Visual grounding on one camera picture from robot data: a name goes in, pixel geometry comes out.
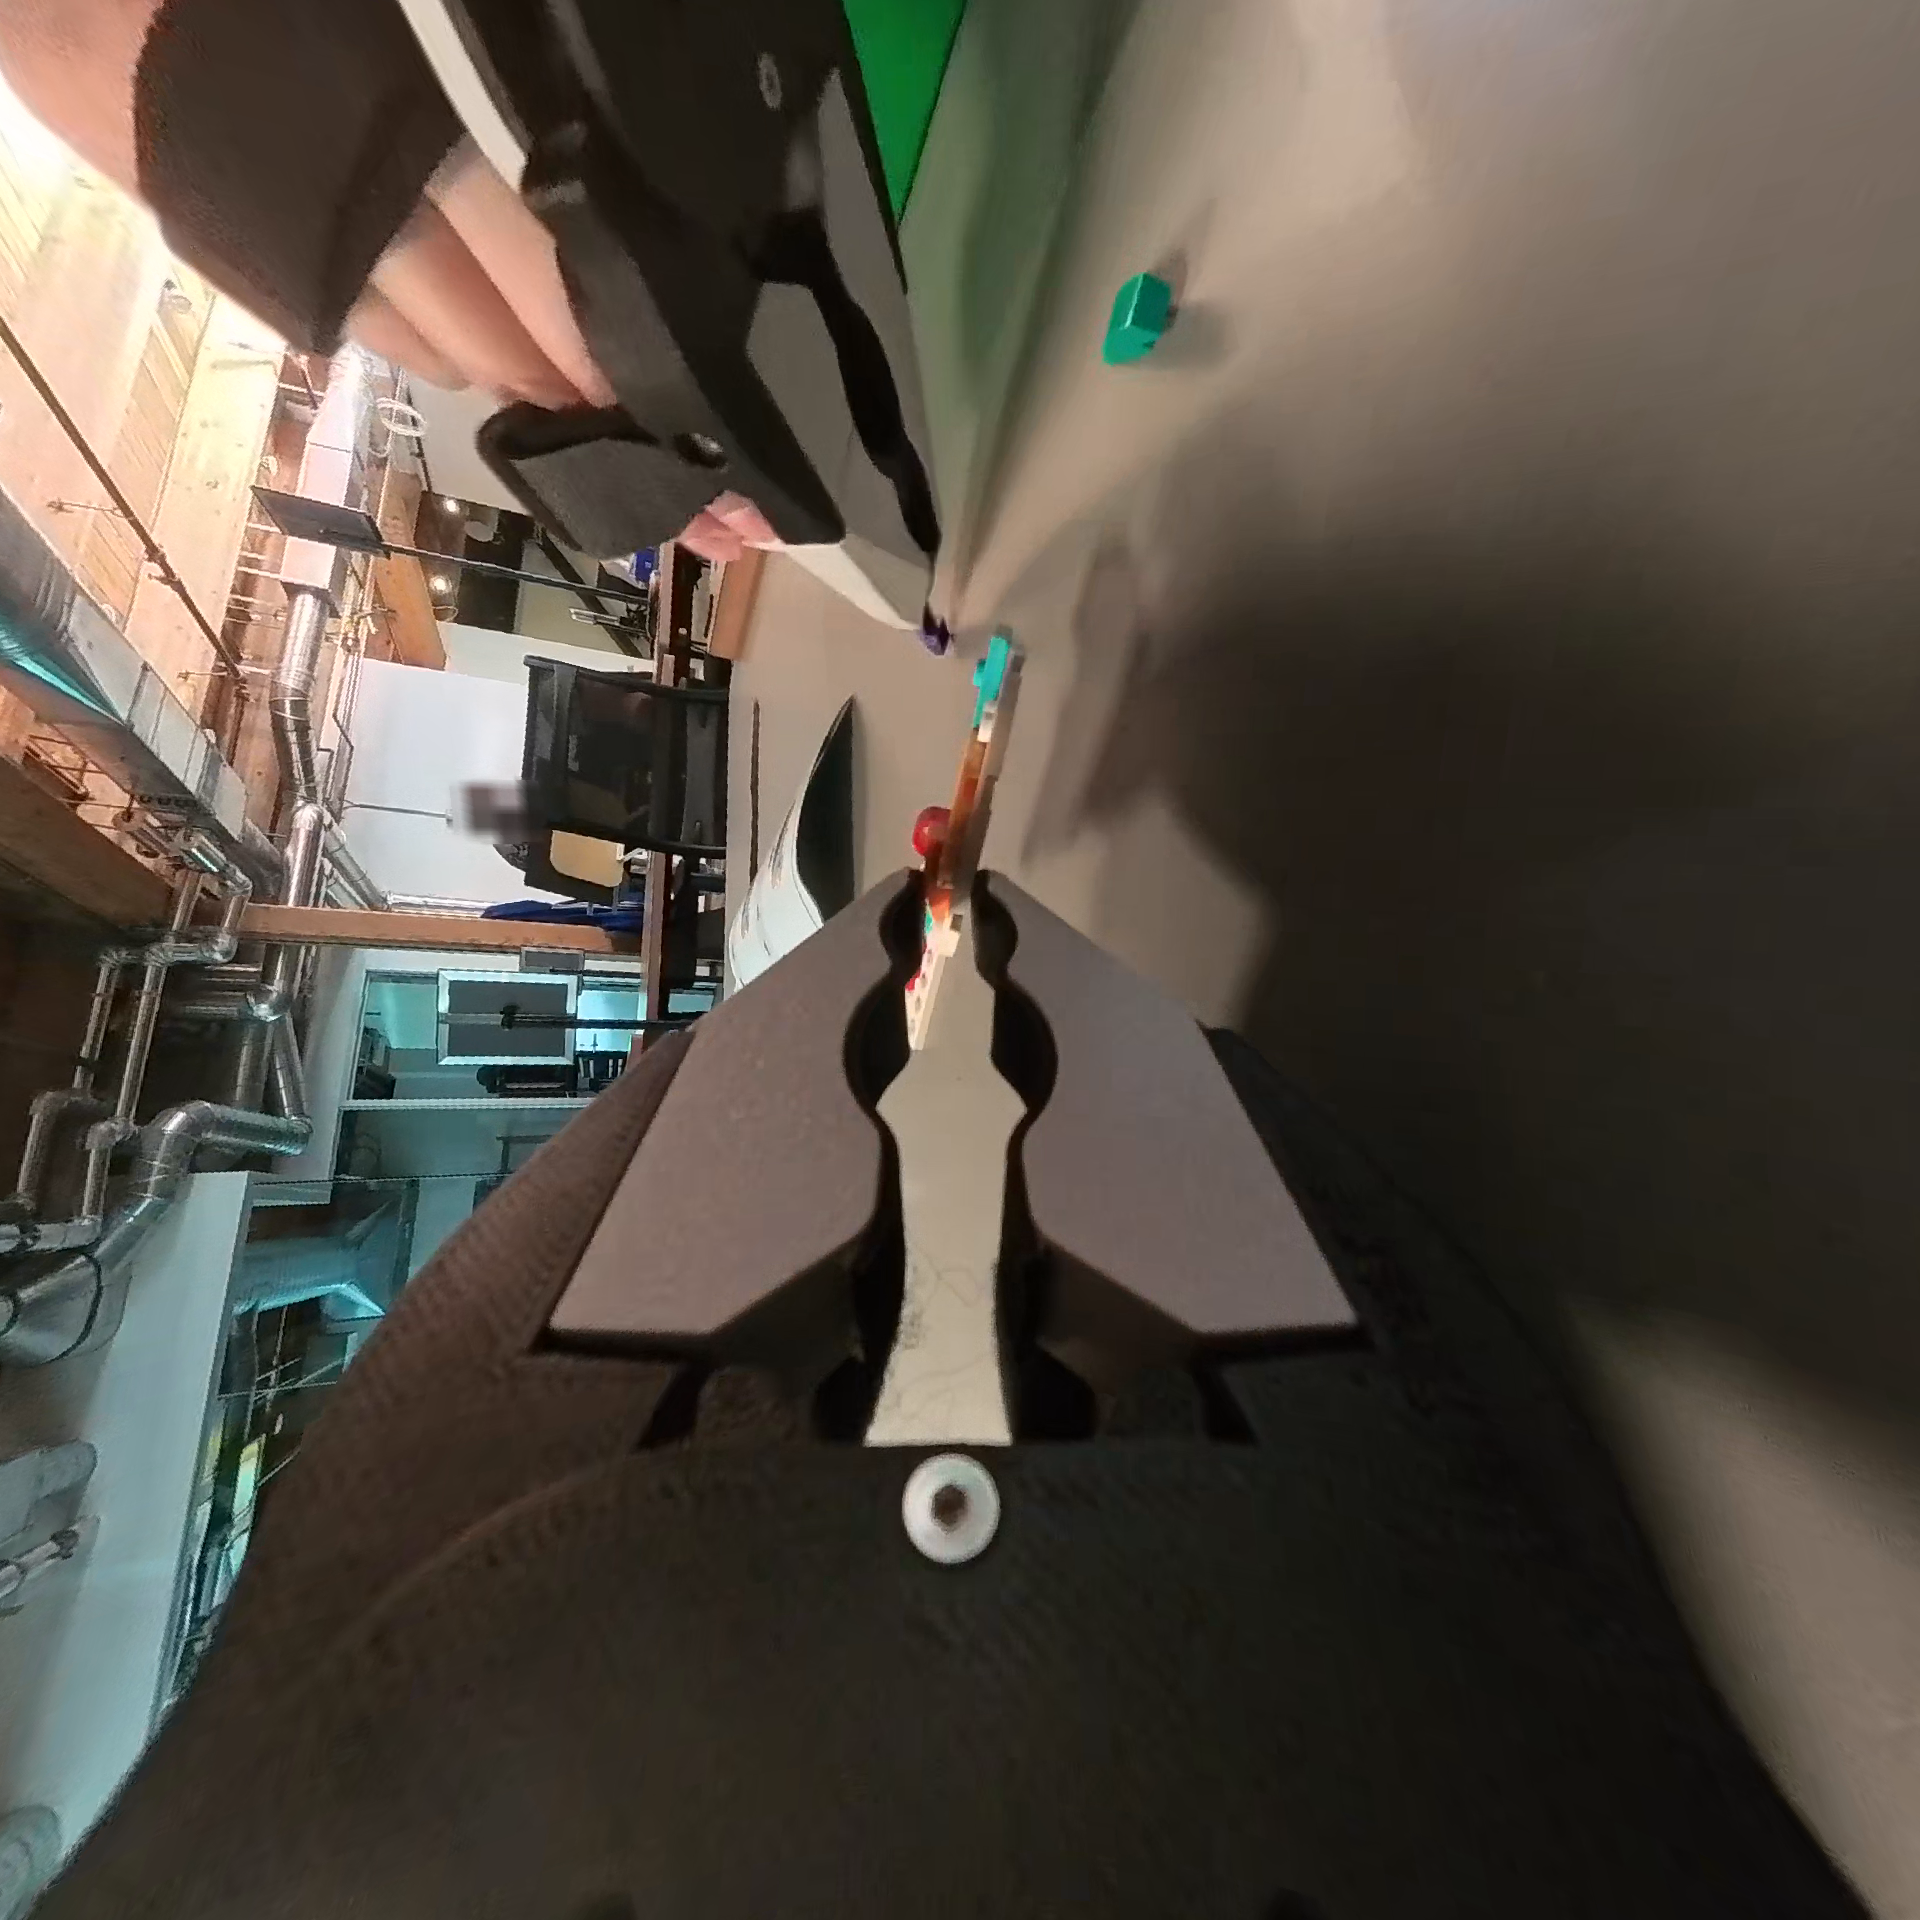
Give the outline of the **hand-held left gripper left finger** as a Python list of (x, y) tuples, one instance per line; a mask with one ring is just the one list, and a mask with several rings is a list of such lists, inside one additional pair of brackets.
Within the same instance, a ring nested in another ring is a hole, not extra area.
[(901, 1229), (920, 882), (888, 878), (703, 1018), (547, 1320), (556, 1347), (860, 1347)]

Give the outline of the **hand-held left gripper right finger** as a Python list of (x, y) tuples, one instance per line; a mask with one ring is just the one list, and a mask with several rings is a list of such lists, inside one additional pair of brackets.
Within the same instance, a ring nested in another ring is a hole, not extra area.
[(989, 1058), (1020, 1102), (1003, 1357), (1237, 1360), (1357, 1335), (1327, 1253), (1188, 1008), (1007, 878), (974, 882)]

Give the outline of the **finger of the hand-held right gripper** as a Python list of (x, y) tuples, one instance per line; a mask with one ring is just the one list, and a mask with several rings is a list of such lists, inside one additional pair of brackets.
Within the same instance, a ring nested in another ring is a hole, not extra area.
[(925, 389), (895, 223), (849, 73), (826, 73), (783, 156), (763, 237), (750, 365), (870, 565), (943, 543)]
[(869, 540), (781, 542), (778, 552), (869, 619), (902, 633), (920, 633), (926, 626), (933, 564), (920, 552), (901, 557)]

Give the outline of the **green plastic bin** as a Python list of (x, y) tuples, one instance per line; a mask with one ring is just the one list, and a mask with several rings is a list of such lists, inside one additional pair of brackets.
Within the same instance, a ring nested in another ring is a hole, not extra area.
[(966, 3), (843, 3), (893, 216), (908, 211)]

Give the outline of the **round orange lego assembly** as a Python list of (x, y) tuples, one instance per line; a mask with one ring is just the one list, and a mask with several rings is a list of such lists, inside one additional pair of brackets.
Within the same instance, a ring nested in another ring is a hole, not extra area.
[(974, 664), (974, 709), (946, 818), (916, 830), (922, 855), (922, 960), (908, 983), (908, 1045), (922, 1052), (942, 987), (973, 921), (974, 880), (989, 836), (995, 787), (1013, 745), (1027, 650), (1001, 628)]

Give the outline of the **person's right forearm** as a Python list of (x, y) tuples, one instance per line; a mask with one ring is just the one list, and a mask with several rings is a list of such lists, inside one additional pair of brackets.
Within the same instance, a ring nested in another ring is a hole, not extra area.
[(137, 93), (160, 3), (2, 3), (2, 72), (23, 109), (132, 199)]

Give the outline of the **silver pipe elbow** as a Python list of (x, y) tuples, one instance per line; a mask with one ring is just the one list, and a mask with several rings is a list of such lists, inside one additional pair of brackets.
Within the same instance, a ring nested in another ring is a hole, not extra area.
[(173, 1211), (198, 1156), (293, 1156), (312, 1138), (312, 1124), (306, 1116), (181, 1102), (139, 1131), (127, 1196), (116, 1208), (6, 1223), (4, 1366), (48, 1369), (107, 1348), (126, 1319), (135, 1253)]

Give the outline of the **teal lego brick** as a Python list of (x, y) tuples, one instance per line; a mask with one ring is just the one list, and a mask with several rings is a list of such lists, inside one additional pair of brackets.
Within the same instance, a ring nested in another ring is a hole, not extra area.
[(1135, 369), (1151, 357), (1179, 310), (1179, 286), (1170, 271), (1143, 271), (1123, 280), (1102, 332), (1102, 366)]

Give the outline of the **person's right hand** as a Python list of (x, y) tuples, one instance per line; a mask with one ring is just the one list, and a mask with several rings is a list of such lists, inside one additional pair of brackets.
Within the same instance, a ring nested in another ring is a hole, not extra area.
[(162, 4), (139, 182), (186, 265), (302, 349), (584, 425), (615, 400), (551, 231), (459, 120), (399, 4)]

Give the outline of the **open instruction booklet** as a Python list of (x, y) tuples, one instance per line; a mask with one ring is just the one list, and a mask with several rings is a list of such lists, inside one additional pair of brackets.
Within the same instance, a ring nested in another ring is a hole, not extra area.
[(728, 986), (754, 983), (855, 899), (855, 699), (844, 699), (728, 926)]

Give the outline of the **black mesh chair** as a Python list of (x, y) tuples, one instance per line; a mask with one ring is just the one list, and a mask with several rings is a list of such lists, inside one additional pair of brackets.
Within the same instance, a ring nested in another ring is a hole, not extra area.
[(525, 659), (519, 784), (535, 833), (724, 857), (729, 694)]

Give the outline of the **wall monitor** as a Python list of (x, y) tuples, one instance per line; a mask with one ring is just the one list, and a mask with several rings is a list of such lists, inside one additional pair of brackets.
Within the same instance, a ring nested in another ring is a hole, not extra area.
[(435, 1058), (474, 1072), (571, 1067), (580, 993), (580, 975), (442, 971), (435, 976)]

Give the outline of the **corrugated silver duct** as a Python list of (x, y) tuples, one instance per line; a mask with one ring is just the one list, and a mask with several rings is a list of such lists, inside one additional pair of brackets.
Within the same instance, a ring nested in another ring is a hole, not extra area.
[(286, 589), (281, 643), (268, 689), (268, 715), (290, 808), (283, 848), (288, 907), (320, 907), (326, 897), (324, 861), (332, 841), (317, 757), (317, 678), (329, 623), (329, 597), (320, 589)]

